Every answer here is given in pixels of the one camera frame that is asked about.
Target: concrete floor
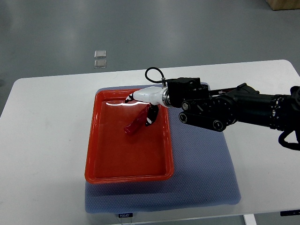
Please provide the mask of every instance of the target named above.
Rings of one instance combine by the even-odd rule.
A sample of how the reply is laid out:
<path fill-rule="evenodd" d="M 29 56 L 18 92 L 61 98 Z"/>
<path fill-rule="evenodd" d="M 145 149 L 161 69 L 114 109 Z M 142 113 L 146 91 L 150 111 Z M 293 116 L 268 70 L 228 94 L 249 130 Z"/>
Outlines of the concrete floor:
<path fill-rule="evenodd" d="M 300 10 L 272 11 L 265 0 L 0 0 L 0 113 L 24 77 L 277 59 L 299 74 L 299 40 Z M 102 49 L 107 67 L 94 69 Z M 279 212 L 255 217 L 258 225 L 300 223 Z"/>

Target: red plastic tray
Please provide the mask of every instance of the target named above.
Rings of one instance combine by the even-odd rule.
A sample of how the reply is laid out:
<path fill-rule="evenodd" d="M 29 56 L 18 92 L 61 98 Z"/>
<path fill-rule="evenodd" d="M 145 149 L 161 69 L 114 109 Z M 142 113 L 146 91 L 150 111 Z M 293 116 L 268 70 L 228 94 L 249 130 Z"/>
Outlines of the red plastic tray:
<path fill-rule="evenodd" d="M 95 96 L 85 178 L 91 184 L 166 180 L 173 175 L 168 110 L 159 106 L 157 120 L 134 135 L 124 127 L 146 106 L 124 104 L 138 89 L 103 90 Z"/>

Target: white table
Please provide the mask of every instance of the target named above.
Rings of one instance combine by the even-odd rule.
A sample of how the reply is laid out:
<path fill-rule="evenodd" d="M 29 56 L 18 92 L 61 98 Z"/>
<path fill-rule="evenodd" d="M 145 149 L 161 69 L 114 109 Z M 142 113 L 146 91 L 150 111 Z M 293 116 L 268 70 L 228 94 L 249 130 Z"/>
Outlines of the white table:
<path fill-rule="evenodd" d="M 166 78 L 201 77 L 210 88 L 246 82 L 262 94 L 300 85 L 285 60 L 162 69 Z M 151 71 L 153 79 L 158 78 Z M 94 96 L 110 86 L 149 84 L 144 70 L 24 78 L 0 117 L 0 221 L 6 225 L 116 224 L 84 210 L 84 169 Z M 237 205 L 135 213 L 132 222 L 300 209 L 300 152 L 278 144 L 279 131 L 236 123 L 224 131 L 241 201 Z"/>

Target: blue mat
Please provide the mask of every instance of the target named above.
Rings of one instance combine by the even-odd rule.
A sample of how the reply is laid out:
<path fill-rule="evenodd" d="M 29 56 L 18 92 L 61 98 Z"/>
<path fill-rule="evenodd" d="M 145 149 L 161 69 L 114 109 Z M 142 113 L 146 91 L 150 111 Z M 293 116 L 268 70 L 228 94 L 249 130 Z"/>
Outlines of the blue mat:
<path fill-rule="evenodd" d="M 240 201 L 223 133 L 182 124 L 178 119 L 180 112 L 182 109 L 169 109 L 174 175 L 165 181 L 98 185 L 86 182 L 85 209 L 88 213 L 161 211 L 233 205 Z"/>

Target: black cable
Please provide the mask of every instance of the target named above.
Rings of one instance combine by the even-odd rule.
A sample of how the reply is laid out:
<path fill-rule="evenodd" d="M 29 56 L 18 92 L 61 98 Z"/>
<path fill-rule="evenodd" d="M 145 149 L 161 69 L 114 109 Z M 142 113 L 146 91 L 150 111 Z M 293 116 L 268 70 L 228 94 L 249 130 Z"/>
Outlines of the black cable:
<path fill-rule="evenodd" d="M 283 147 L 292 149 L 292 150 L 300 150 L 300 144 L 299 143 L 289 143 L 285 141 L 285 138 L 293 132 L 292 129 L 285 130 L 278 138 L 279 144 L 281 144 Z"/>
<path fill-rule="evenodd" d="M 162 80 L 161 80 L 161 81 L 154 81 L 154 80 L 152 80 L 152 79 L 150 79 L 150 78 L 148 77 L 147 73 L 148 73 L 148 71 L 151 70 L 151 69 L 155 69 L 155 70 L 157 70 L 157 71 L 161 74 L 161 76 L 162 76 Z M 148 81 L 150 81 L 150 82 L 152 82 L 152 83 L 164 83 L 164 84 L 165 84 L 165 83 L 168 82 L 168 81 L 174 80 L 174 79 L 168 79 L 168 80 L 166 80 L 166 79 L 165 79 L 165 76 L 164 76 L 164 74 L 163 74 L 163 72 L 162 72 L 159 68 L 156 68 L 156 67 L 150 67 L 150 68 L 148 68 L 148 69 L 146 70 L 146 72 L 145 72 L 145 77 L 146 77 L 146 79 L 147 79 Z"/>

